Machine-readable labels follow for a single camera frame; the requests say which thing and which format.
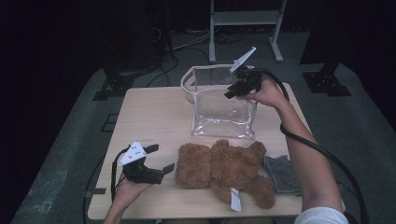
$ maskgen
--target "gray cloth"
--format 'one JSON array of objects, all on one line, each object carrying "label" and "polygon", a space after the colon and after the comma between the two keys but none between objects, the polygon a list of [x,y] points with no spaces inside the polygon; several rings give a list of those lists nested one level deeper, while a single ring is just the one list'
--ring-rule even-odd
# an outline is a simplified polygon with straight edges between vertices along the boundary
[{"label": "gray cloth", "polygon": [[262,166],[267,169],[268,176],[274,182],[276,193],[301,195],[297,176],[288,156],[283,155],[275,159],[265,156]]}]

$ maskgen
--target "white sleeve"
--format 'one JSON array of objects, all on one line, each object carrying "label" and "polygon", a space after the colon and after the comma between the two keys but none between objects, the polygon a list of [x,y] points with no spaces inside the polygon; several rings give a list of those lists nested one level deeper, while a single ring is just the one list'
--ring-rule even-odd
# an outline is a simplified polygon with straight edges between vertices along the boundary
[{"label": "white sleeve", "polygon": [[294,224],[347,224],[344,214],[329,207],[315,207],[303,211],[297,216]]}]

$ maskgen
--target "gray floor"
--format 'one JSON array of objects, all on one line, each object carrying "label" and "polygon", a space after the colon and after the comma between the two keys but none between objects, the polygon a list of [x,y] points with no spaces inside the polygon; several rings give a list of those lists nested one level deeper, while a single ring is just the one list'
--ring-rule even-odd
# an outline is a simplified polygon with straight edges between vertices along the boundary
[{"label": "gray floor", "polygon": [[[321,64],[299,65],[308,32],[280,34],[278,44],[284,57],[283,63],[276,62],[268,43],[269,35],[245,35],[243,40],[230,45],[217,44],[217,63],[233,63],[233,60],[251,47],[256,47],[256,52],[247,63],[267,68],[291,85],[314,136],[349,168],[359,182],[371,222],[393,223],[396,219],[396,133],[363,89],[356,74],[342,64],[335,75],[346,85],[352,96],[329,97],[324,93],[311,93],[302,72],[318,71]],[[197,37],[198,35],[175,34],[174,46],[188,43]],[[170,86],[178,86],[180,78],[190,67],[208,64],[206,56],[200,50],[208,54],[207,42],[195,45],[193,49],[176,52],[178,62],[169,57],[163,58],[163,70],[176,66],[167,72]],[[138,77],[133,88],[146,87],[162,72],[158,69]],[[92,100],[105,80],[106,75],[102,69],[92,74],[13,223],[99,223],[89,220],[86,210],[90,203],[90,190],[94,188],[102,166],[101,159],[111,139],[111,133],[101,130],[107,116],[120,111],[123,100],[122,97],[109,97],[106,101]],[[167,79],[160,76],[150,87],[166,85]],[[340,183],[351,188],[345,175],[335,166],[334,172]],[[359,218],[356,198],[346,189],[342,189],[342,193],[346,210]],[[275,218],[276,223],[292,221],[293,217]]]}]

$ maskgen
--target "white shelf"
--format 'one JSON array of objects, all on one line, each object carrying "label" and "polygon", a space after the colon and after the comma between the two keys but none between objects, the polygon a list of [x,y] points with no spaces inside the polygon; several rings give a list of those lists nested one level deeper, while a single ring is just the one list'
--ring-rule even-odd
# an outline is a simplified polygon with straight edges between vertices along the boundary
[{"label": "white shelf", "polygon": [[274,36],[269,38],[276,61],[283,62],[282,54],[277,46],[277,37],[282,23],[287,0],[282,0],[279,10],[266,11],[215,11],[215,0],[210,1],[210,38],[209,61],[216,62],[215,26],[221,25],[272,25],[276,26]]},{"label": "white shelf", "polygon": [[276,24],[278,10],[215,12],[214,25]]}]

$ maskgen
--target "brown teddy bear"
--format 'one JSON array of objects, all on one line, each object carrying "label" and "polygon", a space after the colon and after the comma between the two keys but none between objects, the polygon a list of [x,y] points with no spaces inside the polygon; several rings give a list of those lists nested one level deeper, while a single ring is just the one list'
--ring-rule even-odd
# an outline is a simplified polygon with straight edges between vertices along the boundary
[{"label": "brown teddy bear", "polygon": [[231,189],[251,194],[260,208],[274,206],[274,185],[259,175],[266,152],[263,143],[255,141],[249,147],[230,146],[220,139],[212,148],[188,143],[178,150],[176,183],[183,188],[209,187],[225,203],[231,203]]}]

